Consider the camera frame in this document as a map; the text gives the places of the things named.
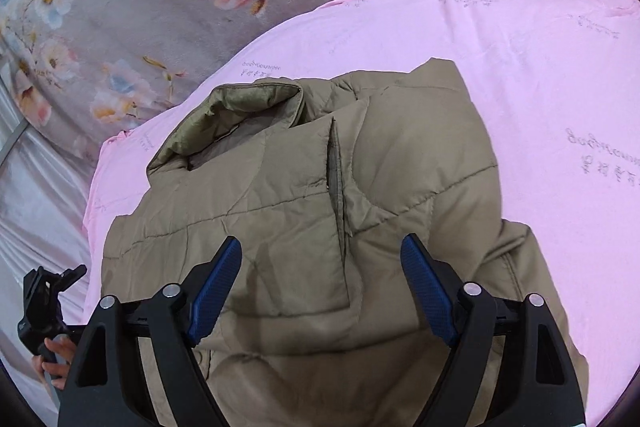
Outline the person's left hand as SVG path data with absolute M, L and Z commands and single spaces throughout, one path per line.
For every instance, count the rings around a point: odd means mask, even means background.
M 42 355 L 32 357 L 32 367 L 35 369 L 40 383 L 48 385 L 47 378 L 51 380 L 51 386 L 56 390 L 65 389 L 70 365 L 73 362 L 77 346 L 70 337 L 58 336 L 55 339 L 46 338 L 44 347 L 54 354 L 54 361 L 47 362 Z

